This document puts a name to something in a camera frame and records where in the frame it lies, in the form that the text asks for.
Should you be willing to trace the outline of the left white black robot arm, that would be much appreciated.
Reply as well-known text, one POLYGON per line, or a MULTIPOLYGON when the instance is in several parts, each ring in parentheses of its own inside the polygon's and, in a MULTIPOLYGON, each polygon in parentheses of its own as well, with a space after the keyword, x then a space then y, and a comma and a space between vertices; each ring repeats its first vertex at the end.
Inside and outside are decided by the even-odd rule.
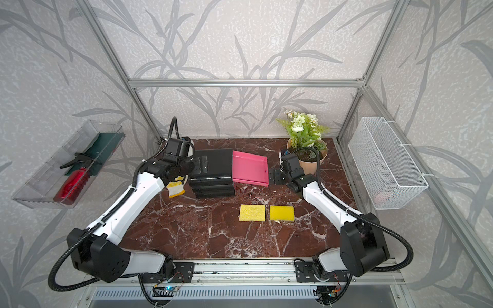
POLYGON ((147 204, 163 189, 170 197, 184 194, 187 177, 194 170, 195 145, 188 137, 168 139, 160 158, 144 160, 136 169, 132 183, 114 204, 87 228, 67 236, 68 252, 76 270, 96 281, 141 273, 170 274, 172 262, 159 252, 125 250, 119 244, 147 204))

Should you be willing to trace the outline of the bright yellow foam sponge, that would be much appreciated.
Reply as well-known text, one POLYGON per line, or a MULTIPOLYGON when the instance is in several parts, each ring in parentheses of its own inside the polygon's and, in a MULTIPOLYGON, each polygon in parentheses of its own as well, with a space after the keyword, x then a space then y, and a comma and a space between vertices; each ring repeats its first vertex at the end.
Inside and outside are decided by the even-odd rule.
POLYGON ((271 205, 269 208, 270 221, 294 222, 295 211, 293 206, 271 205))

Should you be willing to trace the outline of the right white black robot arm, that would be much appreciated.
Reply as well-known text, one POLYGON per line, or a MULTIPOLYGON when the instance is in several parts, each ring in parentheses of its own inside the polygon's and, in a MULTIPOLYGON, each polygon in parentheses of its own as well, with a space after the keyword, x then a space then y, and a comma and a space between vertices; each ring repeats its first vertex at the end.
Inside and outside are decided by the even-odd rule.
POLYGON ((313 273, 328 281, 334 272, 361 277, 367 272, 386 272, 380 265, 390 257, 380 221, 362 214, 329 192, 318 176, 304 173, 295 154, 280 154, 280 165, 269 171, 269 180, 285 185, 320 211, 340 234, 340 246, 313 257, 313 273))

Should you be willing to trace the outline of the pink top drawer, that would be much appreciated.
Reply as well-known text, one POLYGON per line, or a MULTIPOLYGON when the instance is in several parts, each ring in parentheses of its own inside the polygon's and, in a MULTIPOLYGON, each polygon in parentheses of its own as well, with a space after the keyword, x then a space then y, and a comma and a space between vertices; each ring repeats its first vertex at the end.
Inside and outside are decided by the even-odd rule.
POLYGON ((268 187, 268 160, 265 156, 232 152, 232 180, 236 183, 268 187))

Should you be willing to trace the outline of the yellow cellulose sponge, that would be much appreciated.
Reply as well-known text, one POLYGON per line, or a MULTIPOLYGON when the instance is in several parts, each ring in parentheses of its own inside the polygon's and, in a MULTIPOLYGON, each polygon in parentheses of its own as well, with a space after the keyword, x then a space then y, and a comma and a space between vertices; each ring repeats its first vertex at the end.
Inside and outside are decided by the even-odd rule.
POLYGON ((266 207, 264 205, 240 206, 239 220, 241 222, 264 222, 266 219, 266 207))

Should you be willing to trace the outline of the black drawer unit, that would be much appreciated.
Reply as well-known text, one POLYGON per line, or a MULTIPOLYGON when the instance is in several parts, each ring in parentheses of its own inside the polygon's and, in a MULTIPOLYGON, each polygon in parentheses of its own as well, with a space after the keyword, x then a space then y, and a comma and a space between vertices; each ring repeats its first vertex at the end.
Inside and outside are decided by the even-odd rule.
POLYGON ((232 149, 197 150, 194 157, 207 155, 209 173, 189 176, 188 184, 196 198, 221 198, 236 194, 232 180, 232 149))

